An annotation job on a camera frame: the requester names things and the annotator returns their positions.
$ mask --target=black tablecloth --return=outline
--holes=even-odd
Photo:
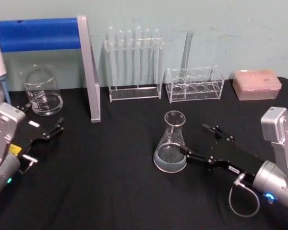
[[[183,135],[193,150],[208,151],[211,138],[201,124],[220,125],[237,145],[263,160],[275,161],[264,141],[260,119],[270,106],[288,109],[288,80],[275,100],[240,102],[230,81],[220,100],[172,103],[162,99],[109,102],[101,90],[101,123],[90,123],[86,89],[62,90],[64,106],[50,117],[27,117],[50,128],[63,116],[64,133],[30,155],[39,158],[24,177],[15,177],[0,195],[0,230],[195,230],[288,229],[288,209],[269,205],[253,218],[240,218],[228,207],[234,176],[187,165],[176,174],[158,170],[153,152],[165,131],[164,114],[186,116]],[[23,92],[11,93],[14,105]],[[241,195],[237,208],[252,211]]]

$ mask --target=water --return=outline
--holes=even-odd
[[[165,143],[154,153],[156,166],[165,172],[176,173],[186,166],[186,157],[179,151],[179,145]]]
[[[63,107],[63,100],[57,92],[34,91],[29,92],[32,110],[40,116],[49,116],[57,113]]]

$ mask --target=pink box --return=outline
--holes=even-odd
[[[282,84],[272,70],[239,70],[233,87],[240,101],[275,99]]]

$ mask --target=yellow label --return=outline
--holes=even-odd
[[[13,154],[14,156],[17,156],[18,153],[21,151],[21,148],[17,145],[10,145],[10,153]]]

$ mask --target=blue led light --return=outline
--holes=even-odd
[[[275,200],[275,197],[271,194],[271,193],[266,193],[265,197],[271,199],[271,200]]]

